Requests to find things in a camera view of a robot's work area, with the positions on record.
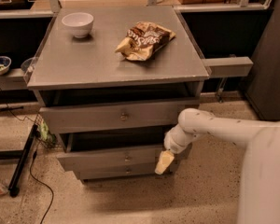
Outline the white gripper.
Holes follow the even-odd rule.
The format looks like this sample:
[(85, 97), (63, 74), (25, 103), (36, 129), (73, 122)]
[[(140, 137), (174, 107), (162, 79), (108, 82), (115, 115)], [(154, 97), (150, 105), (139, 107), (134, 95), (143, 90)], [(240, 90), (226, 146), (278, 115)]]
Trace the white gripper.
[(155, 168), (157, 175), (162, 175), (175, 159), (174, 154), (183, 152), (190, 144), (190, 135), (179, 130), (170, 130), (164, 138), (165, 151), (162, 151)]

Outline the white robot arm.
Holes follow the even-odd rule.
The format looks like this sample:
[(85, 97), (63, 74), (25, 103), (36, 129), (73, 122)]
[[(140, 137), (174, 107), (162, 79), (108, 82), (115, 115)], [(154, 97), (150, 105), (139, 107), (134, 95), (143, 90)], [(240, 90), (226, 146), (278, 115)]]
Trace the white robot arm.
[(280, 224), (280, 121), (224, 119), (187, 108), (164, 137), (155, 173), (207, 134), (245, 149), (236, 224)]

